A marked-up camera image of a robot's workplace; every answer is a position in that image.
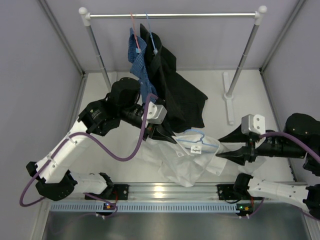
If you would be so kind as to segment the light blue wire hanger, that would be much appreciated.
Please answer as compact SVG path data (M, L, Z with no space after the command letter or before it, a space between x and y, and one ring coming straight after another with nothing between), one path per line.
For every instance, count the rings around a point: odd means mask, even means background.
M197 129L187 129L181 135L176 137L178 142L197 144L210 148L219 148L220 142L207 136L203 131Z

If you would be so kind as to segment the white shirt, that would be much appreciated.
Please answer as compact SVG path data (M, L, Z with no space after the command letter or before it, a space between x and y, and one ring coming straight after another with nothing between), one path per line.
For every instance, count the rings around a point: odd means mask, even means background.
M173 144L148 138L141 143L135 157L158 166L163 178L184 187L192 187L205 172L216 176L226 175L228 171L225 168L229 166L237 167L241 173L252 174L266 161L262 157L254 162L246 162L244 166L236 164L217 154L238 150L244 144L219 143L219 148L214 148L177 140Z

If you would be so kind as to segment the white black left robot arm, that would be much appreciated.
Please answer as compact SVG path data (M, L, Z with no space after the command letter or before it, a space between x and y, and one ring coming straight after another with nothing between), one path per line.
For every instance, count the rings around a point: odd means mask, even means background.
M71 194L85 194L86 199L109 199L115 185L103 172L75 173L70 166L90 146L96 143L119 162L131 160L147 138L175 144L174 133L166 120L164 102L149 93L146 102L138 80L123 77L111 86L105 98L90 102L78 115L72 128L59 144L43 159L29 162L26 169L42 199L60 201ZM140 129L138 141L128 157L118 157L96 137L104 137L124 121Z

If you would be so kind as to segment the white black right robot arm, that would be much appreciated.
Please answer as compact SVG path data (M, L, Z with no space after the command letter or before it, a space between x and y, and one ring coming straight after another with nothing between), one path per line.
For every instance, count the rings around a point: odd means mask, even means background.
M301 160L300 166L316 177L320 175L320 122L304 113L291 114L282 131L266 129L262 115L248 114L234 131L219 139L220 143L243 145L218 154L235 164L254 163L258 157ZM249 173L240 173L232 187L243 199L264 198L300 208L306 215L320 218L320 185L289 185L267 181Z

